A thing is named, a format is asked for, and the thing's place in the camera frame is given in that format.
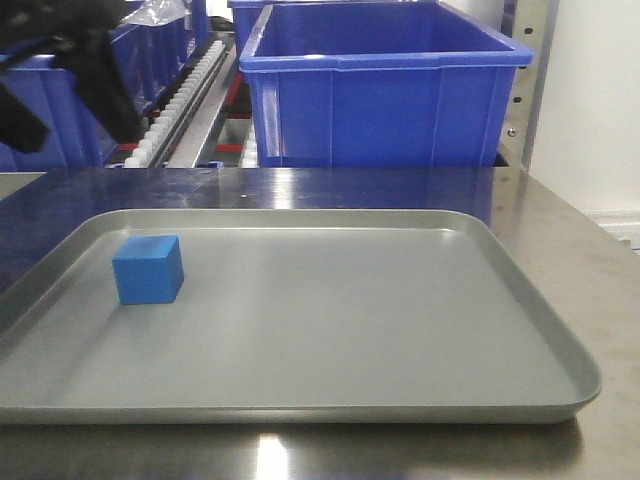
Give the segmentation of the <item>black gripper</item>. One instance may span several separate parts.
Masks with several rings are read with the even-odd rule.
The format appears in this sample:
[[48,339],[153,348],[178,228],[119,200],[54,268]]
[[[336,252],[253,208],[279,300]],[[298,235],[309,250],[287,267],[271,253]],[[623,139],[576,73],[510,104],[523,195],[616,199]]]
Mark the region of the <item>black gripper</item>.
[[[54,52],[75,76],[74,92],[115,141],[137,141],[143,122],[120,75],[108,33],[121,1],[3,1],[1,66]],[[1,84],[1,142],[22,153],[42,149],[48,127]]]

